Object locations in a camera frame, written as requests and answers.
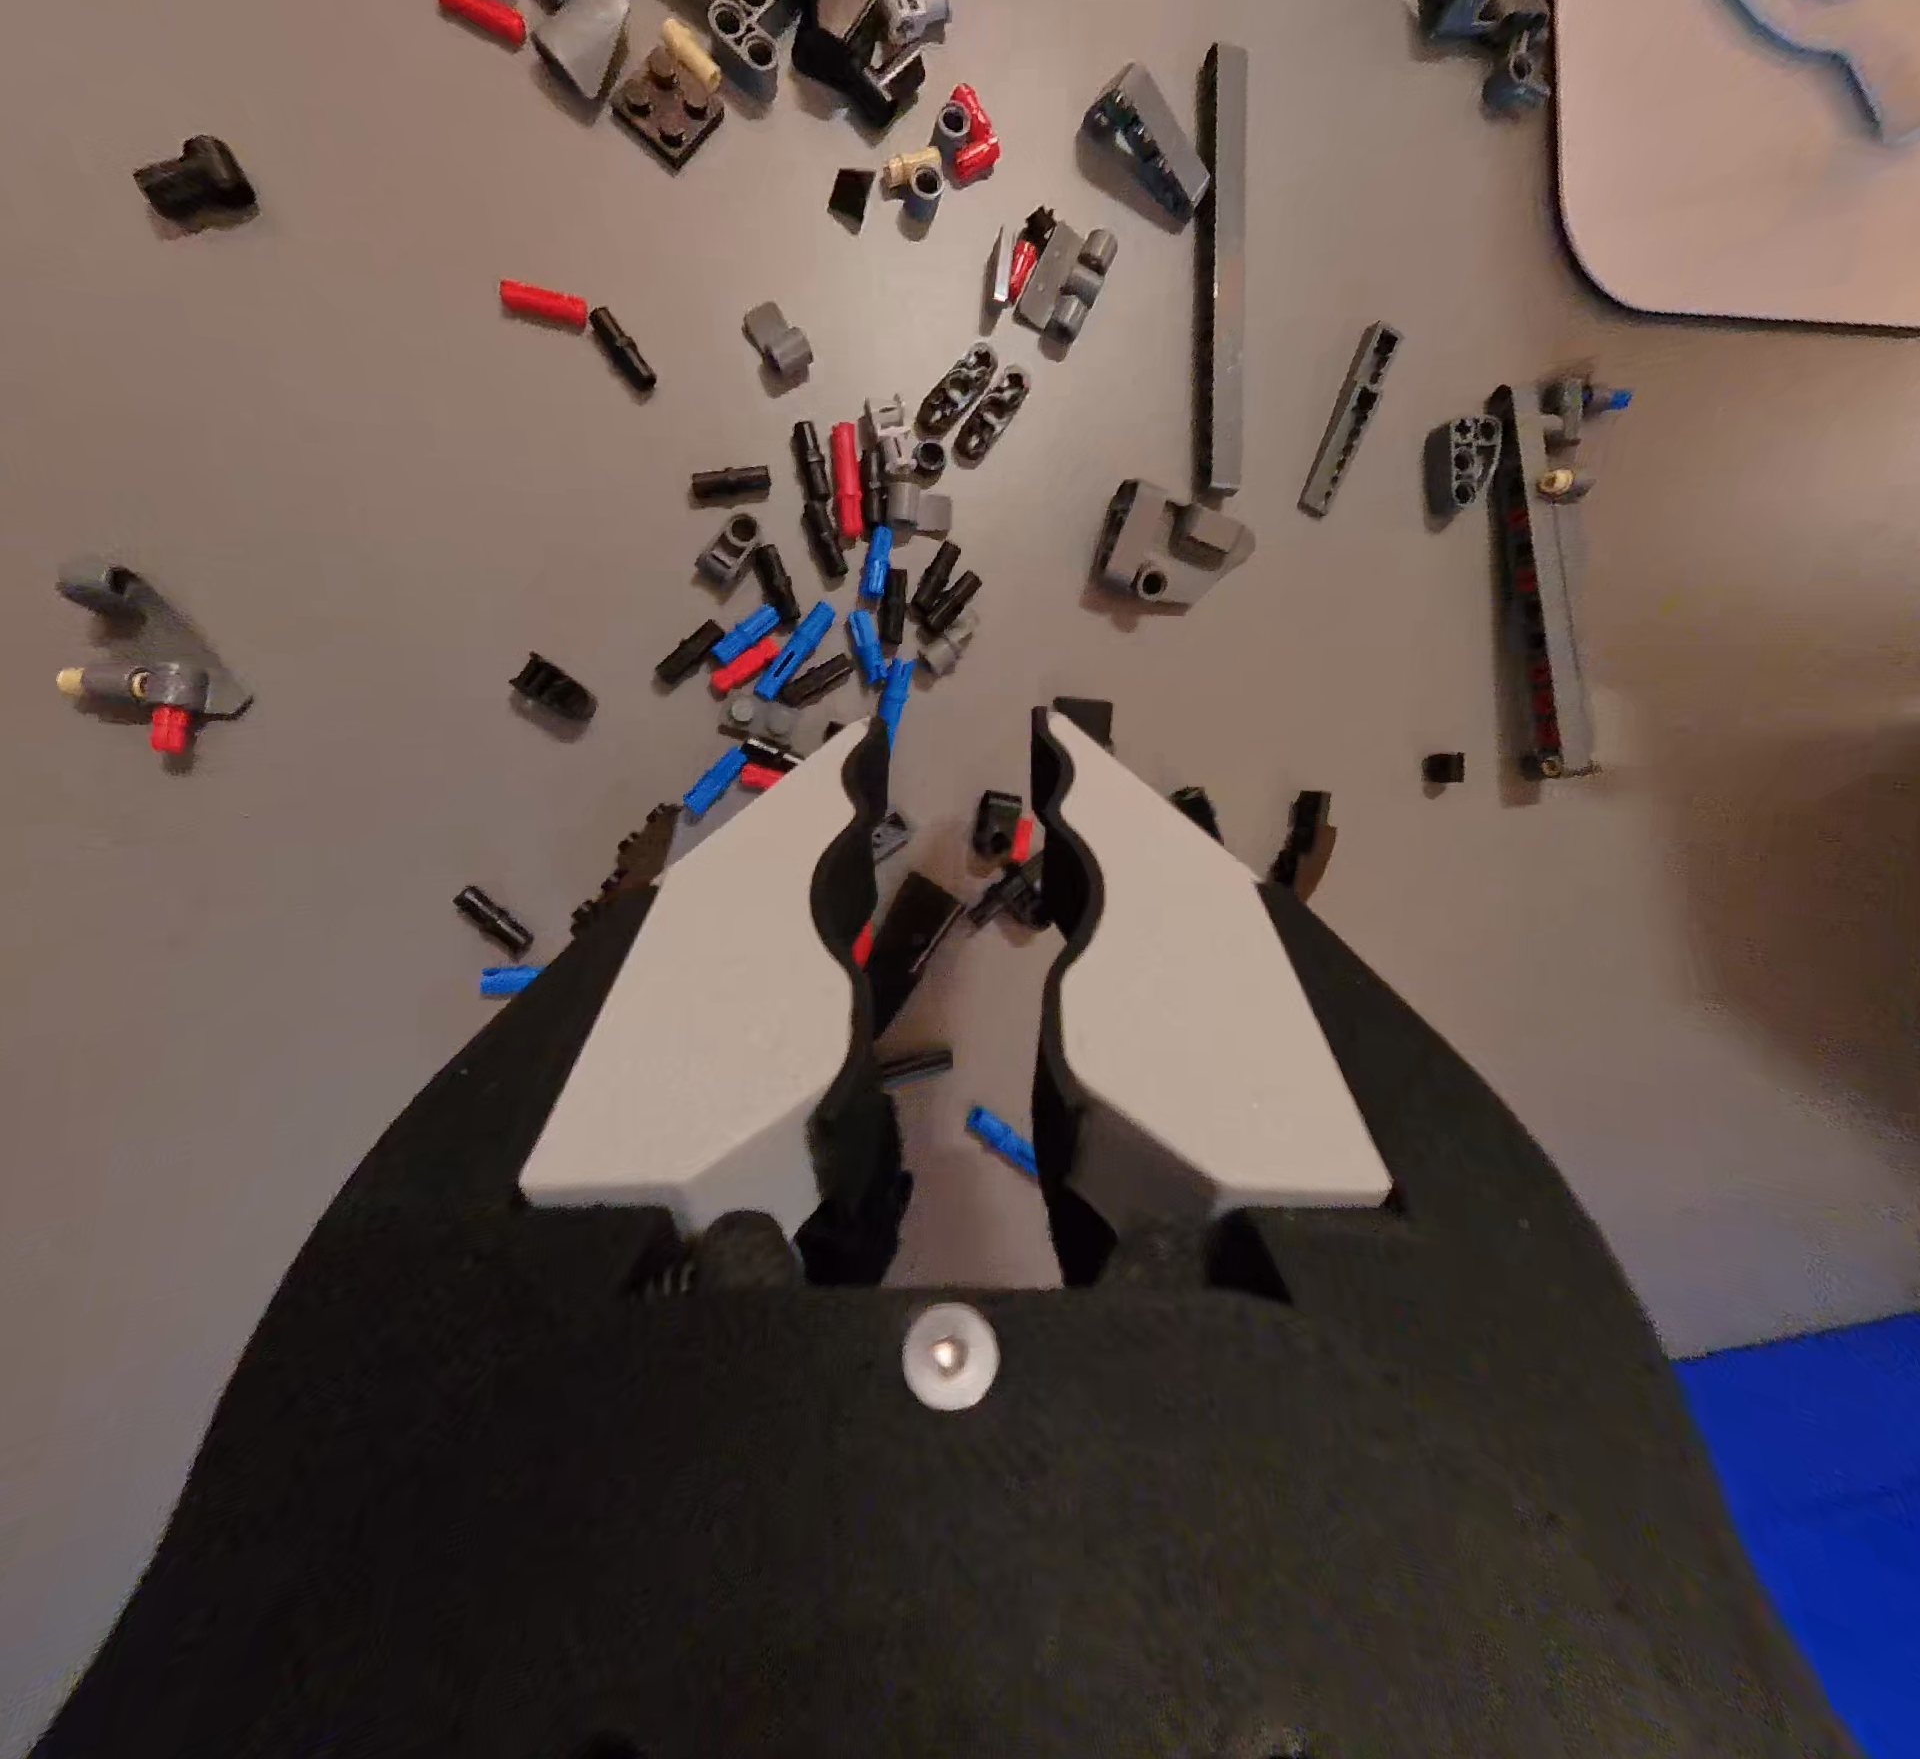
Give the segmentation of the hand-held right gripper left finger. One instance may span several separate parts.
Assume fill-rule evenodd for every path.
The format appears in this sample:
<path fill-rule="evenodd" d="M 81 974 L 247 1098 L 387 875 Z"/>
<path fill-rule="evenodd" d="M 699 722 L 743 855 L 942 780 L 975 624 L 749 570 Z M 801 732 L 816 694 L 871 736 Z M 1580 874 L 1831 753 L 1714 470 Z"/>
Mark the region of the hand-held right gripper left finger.
<path fill-rule="evenodd" d="M 529 1158 L 539 1209 L 772 1219 L 816 1283 L 873 1286 L 910 1196 L 859 937 L 888 811 L 880 718 L 837 732 L 660 875 Z"/>

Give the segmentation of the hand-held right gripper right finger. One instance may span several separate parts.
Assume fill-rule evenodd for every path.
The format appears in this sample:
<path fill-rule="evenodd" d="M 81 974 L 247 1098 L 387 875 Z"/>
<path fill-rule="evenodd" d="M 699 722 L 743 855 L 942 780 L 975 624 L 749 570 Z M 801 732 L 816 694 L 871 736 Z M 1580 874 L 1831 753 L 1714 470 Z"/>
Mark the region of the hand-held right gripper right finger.
<path fill-rule="evenodd" d="M 1150 787 L 1092 705 L 1031 716 L 1042 983 L 1031 1133 L 1064 1285 L 1229 1219 L 1378 1213 L 1393 1179 L 1256 874 Z"/>

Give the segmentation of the small black curved lego piece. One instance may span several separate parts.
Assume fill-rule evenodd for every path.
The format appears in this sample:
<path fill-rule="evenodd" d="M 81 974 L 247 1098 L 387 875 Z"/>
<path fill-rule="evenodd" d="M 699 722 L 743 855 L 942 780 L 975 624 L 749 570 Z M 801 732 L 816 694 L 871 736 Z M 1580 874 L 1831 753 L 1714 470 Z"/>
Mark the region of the small black curved lego piece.
<path fill-rule="evenodd" d="M 508 678 L 508 692 L 520 708 L 562 728 L 581 730 L 597 715 L 597 695 L 588 686 L 541 652 L 529 652 Z"/>

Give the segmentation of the long dark grey lego beam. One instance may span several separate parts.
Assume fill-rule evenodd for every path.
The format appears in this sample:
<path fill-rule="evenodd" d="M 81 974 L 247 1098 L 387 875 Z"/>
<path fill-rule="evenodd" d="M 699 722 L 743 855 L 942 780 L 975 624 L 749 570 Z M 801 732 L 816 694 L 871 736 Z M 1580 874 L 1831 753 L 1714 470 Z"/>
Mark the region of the long dark grey lego beam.
<path fill-rule="evenodd" d="M 1491 398 L 1504 432 L 1486 497 L 1516 698 L 1516 761 L 1520 774 L 1537 784 L 1580 780 L 1597 770 L 1592 676 L 1577 618 L 1587 495 L 1565 502 L 1539 495 L 1547 465 L 1540 387 L 1564 376 L 1602 381 L 1589 365 L 1577 364 L 1543 379 L 1500 386 Z"/>

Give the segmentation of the grey lego connector blue pin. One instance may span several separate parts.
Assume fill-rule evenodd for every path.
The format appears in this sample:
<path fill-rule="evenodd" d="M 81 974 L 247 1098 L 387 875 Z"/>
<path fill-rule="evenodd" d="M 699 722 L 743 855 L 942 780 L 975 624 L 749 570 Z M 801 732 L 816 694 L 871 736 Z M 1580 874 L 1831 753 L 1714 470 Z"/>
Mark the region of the grey lego connector blue pin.
<path fill-rule="evenodd" d="M 1544 411 L 1547 465 L 1539 478 L 1539 495 L 1565 502 L 1584 499 L 1594 485 L 1594 472 L 1584 462 L 1581 440 L 1592 423 L 1625 411 L 1634 402 L 1632 387 L 1614 387 L 1581 376 L 1549 379 L 1540 387 Z"/>

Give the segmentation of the red lego elbow connector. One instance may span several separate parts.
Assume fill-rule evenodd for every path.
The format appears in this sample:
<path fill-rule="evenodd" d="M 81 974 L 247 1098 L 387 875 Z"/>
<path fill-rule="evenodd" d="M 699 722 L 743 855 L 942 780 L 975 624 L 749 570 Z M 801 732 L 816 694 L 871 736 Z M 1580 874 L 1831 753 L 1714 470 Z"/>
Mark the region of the red lego elbow connector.
<path fill-rule="evenodd" d="M 989 177 L 998 165 L 1003 144 L 973 84 L 959 83 L 948 94 L 933 124 L 933 146 L 957 187 Z"/>

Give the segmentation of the pile of small lego pins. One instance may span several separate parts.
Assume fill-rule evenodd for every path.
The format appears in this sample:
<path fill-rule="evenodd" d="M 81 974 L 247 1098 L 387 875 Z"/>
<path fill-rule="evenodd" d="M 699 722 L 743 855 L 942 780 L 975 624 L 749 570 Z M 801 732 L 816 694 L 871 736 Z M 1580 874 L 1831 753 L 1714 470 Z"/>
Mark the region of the pile of small lego pins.
<path fill-rule="evenodd" d="M 919 643 L 964 582 L 948 447 L 898 418 L 789 427 L 782 462 L 695 470 L 691 585 L 701 606 L 650 667 L 703 700 L 715 758 L 682 794 L 690 822 L 764 794 L 876 711 L 898 721 L 933 674 Z"/>

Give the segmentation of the dark grey lego connector block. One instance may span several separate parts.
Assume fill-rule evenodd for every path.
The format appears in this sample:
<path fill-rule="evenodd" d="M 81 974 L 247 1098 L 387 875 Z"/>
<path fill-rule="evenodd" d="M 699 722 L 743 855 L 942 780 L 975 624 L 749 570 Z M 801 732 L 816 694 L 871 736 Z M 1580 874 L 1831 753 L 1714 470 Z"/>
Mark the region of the dark grey lego connector block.
<path fill-rule="evenodd" d="M 1092 585 L 1152 613 L 1183 613 L 1256 551 L 1256 533 L 1196 499 L 1132 478 L 1111 495 L 1094 557 Z"/>

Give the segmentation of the dark grey curved lego half-beam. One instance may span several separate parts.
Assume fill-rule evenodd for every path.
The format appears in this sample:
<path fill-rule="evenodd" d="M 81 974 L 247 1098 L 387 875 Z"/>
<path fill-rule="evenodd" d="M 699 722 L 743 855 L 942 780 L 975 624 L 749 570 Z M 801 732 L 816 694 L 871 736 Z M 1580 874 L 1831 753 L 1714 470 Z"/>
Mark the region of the dark grey curved lego half-beam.
<path fill-rule="evenodd" d="M 1427 522 L 1441 526 L 1470 508 L 1494 478 L 1503 450 L 1494 413 L 1465 413 L 1427 429 L 1423 446 L 1423 500 Z"/>

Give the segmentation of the black three-hole lego beam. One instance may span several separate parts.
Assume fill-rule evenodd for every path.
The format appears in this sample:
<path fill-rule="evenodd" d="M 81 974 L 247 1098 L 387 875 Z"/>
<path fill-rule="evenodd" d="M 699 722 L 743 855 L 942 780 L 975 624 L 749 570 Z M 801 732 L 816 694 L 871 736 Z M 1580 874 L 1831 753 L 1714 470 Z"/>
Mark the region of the black three-hole lego beam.
<path fill-rule="evenodd" d="M 915 433 L 928 441 L 944 441 L 973 405 L 991 392 L 996 374 L 994 348 L 986 341 L 976 341 L 921 399 L 915 411 Z"/>
<path fill-rule="evenodd" d="M 973 403 L 951 441 L 951 453 L 963 465 L 976 467 L 1004 437 L 1032 387 L 1031 381 L 1020 365 L 1009 365 Z"/>

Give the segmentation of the long dark grey lego plate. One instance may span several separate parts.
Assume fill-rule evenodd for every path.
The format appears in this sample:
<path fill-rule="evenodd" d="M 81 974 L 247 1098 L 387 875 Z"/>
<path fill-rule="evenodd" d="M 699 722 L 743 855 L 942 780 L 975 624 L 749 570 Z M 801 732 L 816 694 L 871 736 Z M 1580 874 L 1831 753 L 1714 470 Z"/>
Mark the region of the long dark grey lego plate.
<path fill-rule="evenodd" d="M 1251 63 L 1215 42 L 1197 74 L 1197 131 L 1211 192 L 1196 224 L 1196 486 L 1232 499 L 1244 478 L 1246 214 L 1251 204 Z"/>

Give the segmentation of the dark grey lego hinge piece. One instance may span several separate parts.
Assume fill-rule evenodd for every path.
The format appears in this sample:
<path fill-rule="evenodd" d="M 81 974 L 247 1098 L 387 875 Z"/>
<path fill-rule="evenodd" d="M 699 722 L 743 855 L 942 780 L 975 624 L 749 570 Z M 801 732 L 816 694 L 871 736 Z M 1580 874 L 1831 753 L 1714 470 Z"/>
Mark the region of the dark grey lego hinge piece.
<path fill-rule="evenodd" d="M 1032 207 L 998 237 L 991 274 L 989 308 L 1011 313 L 1059 350 L 1080 337 L 1119 250 L 1108 228 L 1078 232 L 1051 207 Z"/>

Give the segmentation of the dark grey lego wedge panel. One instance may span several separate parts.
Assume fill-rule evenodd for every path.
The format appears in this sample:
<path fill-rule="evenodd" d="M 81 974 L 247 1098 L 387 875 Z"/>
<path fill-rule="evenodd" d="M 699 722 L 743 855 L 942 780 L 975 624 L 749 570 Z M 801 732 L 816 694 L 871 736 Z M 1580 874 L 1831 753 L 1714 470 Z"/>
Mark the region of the dark grey lego wedge panel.
<path fill-rule="evenodd" d="M 1191 222 L 1212 189 L 1212 172 L 1173 113 L 1153 73 L 1127 63 L 1092 96 L 1080 131 L 1119 157 L 1178 226 Z"/>

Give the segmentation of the black square lego plate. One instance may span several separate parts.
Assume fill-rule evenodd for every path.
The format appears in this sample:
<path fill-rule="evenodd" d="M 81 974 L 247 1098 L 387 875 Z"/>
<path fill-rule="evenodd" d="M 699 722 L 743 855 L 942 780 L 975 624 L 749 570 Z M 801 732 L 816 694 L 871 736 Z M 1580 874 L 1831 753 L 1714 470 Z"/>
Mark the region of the black square lego plate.
<path fill-rule="evenodd" d="M 727 119 L 720 66 L 690 27 L 667 19 L 655 47 L 612 89 L 610 113 L 680 174 Z"/>

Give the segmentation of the chunky black lego connector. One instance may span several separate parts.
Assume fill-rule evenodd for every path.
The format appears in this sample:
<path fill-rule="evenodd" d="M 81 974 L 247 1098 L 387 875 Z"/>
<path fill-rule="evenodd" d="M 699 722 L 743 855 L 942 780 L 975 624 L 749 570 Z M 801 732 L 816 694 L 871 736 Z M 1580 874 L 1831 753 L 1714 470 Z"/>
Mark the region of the chunky black lego connector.
<path fill-rule="evenodd" d="M 136 165 L 132 180 L 148 209 L 181 232 L 230 228 L 258 212 L 253 180 L 216 136 L 184 140 L 177 154 Z"/>

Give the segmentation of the grey curved lego slope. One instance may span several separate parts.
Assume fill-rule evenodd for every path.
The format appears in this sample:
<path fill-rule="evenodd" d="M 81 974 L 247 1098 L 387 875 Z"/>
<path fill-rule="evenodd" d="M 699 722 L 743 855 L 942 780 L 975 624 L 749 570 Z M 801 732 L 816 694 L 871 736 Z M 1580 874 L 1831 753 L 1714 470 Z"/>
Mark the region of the grey curved lego slope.
<path fill-rule="evenodd" d="M 532 27 L 532 45 L 572 94 L 597 104 L 626 54 L 632 0 L 560 0 Z"/>

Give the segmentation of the large black lego slope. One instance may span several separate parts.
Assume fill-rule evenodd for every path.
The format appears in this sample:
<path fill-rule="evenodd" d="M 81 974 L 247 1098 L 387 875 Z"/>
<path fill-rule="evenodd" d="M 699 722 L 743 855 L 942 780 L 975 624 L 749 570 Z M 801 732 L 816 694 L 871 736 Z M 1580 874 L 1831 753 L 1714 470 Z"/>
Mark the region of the large black lego slope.
<path fill-rule="evenodd" d="M 834 93 L 871 133 L 889 129 L 925 83 L 923 53 L 891 42 L 883 0 L 801 0 L 790 66 Z"/>

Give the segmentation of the blue plastic bin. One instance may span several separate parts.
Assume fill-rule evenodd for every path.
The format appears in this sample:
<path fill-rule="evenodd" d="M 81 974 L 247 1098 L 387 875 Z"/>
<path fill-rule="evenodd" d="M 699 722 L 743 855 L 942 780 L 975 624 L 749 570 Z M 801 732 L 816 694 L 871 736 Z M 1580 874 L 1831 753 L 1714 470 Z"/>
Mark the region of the blue plastic bin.
<path fill-rule="evenodd" d="M 1674 1365 L 1740 1540 L 1836 1713 L 1917 1753 L 1917 1316 Z"/>

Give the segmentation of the white desk stand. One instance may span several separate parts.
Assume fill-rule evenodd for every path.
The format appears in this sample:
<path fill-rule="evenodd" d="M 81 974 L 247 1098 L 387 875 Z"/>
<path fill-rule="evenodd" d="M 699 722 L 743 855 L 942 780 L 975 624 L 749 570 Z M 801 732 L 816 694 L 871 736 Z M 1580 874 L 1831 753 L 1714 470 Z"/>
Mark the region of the white desk stand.
<path fill-rule="evenodd" d="M 1916 332 L 1916 140 L 1740 0 L 1552 0 L 1564 234 L 1620 307 Z"/>

